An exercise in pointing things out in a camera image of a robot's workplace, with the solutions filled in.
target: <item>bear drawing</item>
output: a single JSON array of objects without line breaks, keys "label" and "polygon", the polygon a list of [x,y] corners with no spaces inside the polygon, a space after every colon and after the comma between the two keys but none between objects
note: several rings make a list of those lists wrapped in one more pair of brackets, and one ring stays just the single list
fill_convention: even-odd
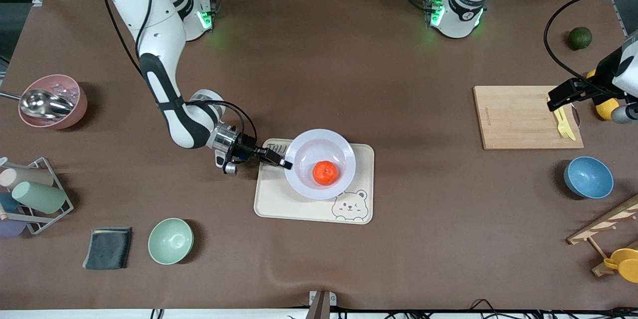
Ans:
[{"label": "bear drawing", "polygon": [[365,190],[358,190],[356,193],[344,192],[334,199],[332,214],[345,221],[364,221],[367,217],[367,205],[365,204],[367,193]]}]

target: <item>yellow cup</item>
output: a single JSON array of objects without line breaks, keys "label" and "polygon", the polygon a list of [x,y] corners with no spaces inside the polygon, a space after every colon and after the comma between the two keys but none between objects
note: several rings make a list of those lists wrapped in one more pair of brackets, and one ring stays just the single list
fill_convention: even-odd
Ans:
[{"label": "yellow cup", "polygon": [[638,251],[631,248],[620,248],[605,259],[607,268],[616,269],[620,276],[638,284]]}]

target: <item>cup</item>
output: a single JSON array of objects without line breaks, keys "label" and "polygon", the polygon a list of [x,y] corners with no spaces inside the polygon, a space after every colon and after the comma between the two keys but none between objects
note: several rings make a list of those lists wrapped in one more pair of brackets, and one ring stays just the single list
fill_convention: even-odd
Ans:
[{"label": "cup", "polygon": [[0,185],[13,190],[18,183],[34,182],[53,185],[53,176],[47,169],[7,168],[0,173]]},{"label": "cup", "polygon": [[[18,202],[11,197],[9,192],[0,192],[0,205],[4,208],[3,212],[18,213]],[[3,219],[0,221],[0,237],[13,238],[17,237],[27,226],[23,221],[12,221],[11,219]]]},{"label": "cup", "polygon": [[68,199],[63,190],[36,182],[19,183],[11,195],[23,205],[46,214],[59,210]]},{"label": "cup", "polygon": [[638,251],[631,248],[620,248],[611,257],[605,258],[607,268],[616,269],[620,276],[632,283],[638,283]]}]

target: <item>light blue bowl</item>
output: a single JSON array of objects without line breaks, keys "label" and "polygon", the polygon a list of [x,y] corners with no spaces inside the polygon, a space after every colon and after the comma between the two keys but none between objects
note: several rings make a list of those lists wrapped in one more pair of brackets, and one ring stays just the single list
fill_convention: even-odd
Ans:
[{"label": "light blue bowl", "polygon": [[605,198],[614,188],[611,171],[592,157],[578,157],[569,162],[564,176],[567,187],[585,198]]},{"label": "light blue bowl", "polygon": [[149,254],[159,264],[175,264],[193,248],[193,230],[179,218],[159,222],[149,237]]}]

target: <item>blue bowl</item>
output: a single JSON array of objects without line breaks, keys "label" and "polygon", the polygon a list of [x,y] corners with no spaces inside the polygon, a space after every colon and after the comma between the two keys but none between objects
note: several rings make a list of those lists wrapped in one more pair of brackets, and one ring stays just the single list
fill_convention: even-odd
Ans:
[{"label": "blue bowl", "polygon": [[581,197],[605,198],[614,188],[611,171],[592,157],[578,157],[569,162],[564,176],[567,187]]}]

